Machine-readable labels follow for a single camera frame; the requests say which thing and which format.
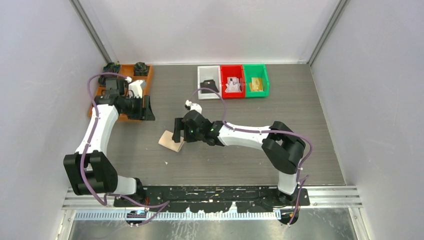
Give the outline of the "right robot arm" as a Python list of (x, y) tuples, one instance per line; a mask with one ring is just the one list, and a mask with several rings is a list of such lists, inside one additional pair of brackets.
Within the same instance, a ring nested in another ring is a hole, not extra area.
[(248, 127), (224, 120), (210, 121), (196, 110), (175, 118), (171, 139), (175, 143), (203, 142), (209, 146), (241, 146), (264, 152), (278, 171), (277, 198), (283, 205), (297, 199), (299, 164), (304, 157), (306, 143), (286, 124)]

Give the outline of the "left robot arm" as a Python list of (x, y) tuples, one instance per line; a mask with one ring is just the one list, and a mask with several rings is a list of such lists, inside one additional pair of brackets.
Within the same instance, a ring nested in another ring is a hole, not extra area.
[(75, 152), (63, 159), (71, 188), (77, 196), (124, 195), (135, 207), (145, 202), (141, 180), (119, 175), (107, 157), (107, 147), (120, 115), (135, 121), (156, 119), (150, 96), (143, 93), (146, 84), (145, 80), (132, 80), (131, 77), (108, 78), (104, 91), (94, 96), (85, 136)]

